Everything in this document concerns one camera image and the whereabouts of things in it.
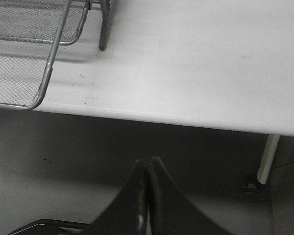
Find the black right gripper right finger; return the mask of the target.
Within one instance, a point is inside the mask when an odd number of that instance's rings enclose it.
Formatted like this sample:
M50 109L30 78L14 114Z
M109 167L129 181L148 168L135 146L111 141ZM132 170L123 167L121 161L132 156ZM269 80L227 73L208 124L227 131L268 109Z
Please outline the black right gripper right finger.
M150 158L147 184L153 235L229 235L178 188L159 157Z

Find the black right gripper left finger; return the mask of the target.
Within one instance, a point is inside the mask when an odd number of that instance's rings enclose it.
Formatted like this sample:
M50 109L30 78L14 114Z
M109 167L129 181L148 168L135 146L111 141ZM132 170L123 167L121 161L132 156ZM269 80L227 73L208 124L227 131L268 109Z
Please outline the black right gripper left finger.
M145 235L147 233L147 162L139 159L110 205L84 230L84 235Z

